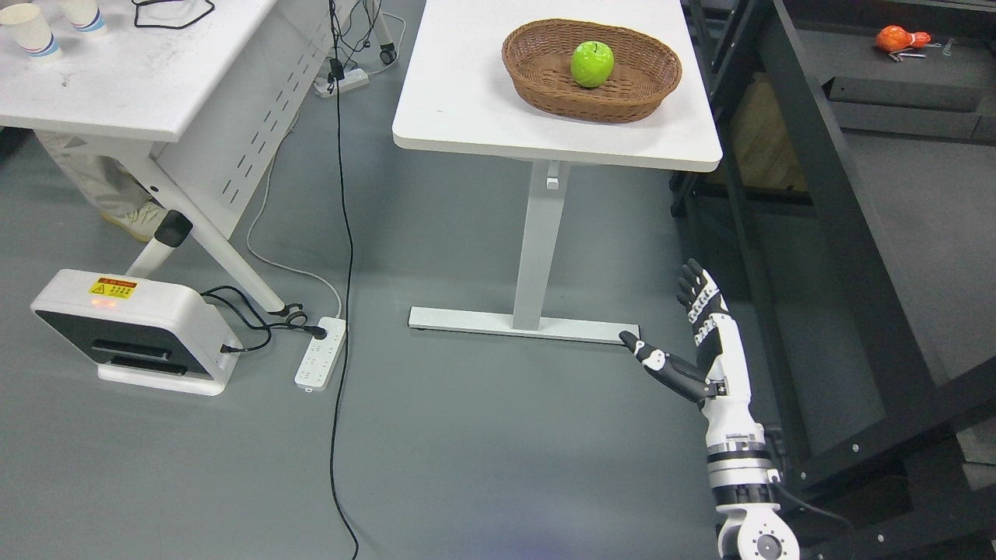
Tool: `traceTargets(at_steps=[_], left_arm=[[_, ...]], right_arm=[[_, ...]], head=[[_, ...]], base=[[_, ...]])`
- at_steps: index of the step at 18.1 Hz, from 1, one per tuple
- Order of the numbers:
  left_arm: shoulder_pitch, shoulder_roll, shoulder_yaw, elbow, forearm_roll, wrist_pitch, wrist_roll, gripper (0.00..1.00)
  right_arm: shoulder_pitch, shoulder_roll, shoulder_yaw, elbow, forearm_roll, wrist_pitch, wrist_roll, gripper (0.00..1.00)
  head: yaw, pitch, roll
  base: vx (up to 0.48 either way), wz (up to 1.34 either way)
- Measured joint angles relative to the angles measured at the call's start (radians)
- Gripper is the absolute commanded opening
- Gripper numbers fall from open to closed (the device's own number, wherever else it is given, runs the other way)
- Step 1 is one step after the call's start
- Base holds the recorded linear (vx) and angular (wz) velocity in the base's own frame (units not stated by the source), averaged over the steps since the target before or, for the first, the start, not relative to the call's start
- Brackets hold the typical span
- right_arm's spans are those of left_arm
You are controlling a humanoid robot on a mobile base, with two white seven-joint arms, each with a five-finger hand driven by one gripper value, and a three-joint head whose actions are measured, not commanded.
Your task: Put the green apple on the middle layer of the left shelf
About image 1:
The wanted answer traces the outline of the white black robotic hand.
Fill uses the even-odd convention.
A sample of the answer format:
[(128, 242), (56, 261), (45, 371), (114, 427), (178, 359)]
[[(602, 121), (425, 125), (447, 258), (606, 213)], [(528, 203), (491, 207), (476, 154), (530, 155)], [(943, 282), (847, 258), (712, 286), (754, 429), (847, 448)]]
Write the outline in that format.
[(707, 419), (709, 453), (764, 449), (765, 435), (749, 410), (752, 391), (738, 325), (718, 284), (689, 259), (677, 283), (696, 347), (695, 362), (619, 332), (619, 340), (652, 378), (696, 404)]

